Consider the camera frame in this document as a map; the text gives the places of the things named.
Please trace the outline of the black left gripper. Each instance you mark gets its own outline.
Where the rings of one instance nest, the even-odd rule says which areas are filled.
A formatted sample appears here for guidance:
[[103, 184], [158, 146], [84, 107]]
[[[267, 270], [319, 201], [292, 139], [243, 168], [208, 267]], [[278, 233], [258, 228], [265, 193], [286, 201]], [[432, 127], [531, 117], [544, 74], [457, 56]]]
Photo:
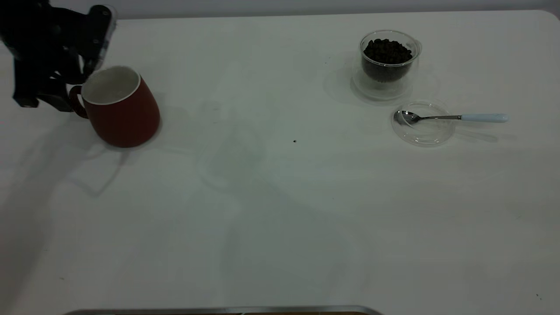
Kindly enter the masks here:
[[105, 60], [116, 9], [94, 5], [85, 16], [48, 0], [3, 0], [0, 12], [1, 40], [14, 60], [16, 103], [36, 108], [44, 101], [60, 112], [73, 112], [67, 85], [84, 81], [75, 47], [80, 28], [83, 71], [90, 76]]

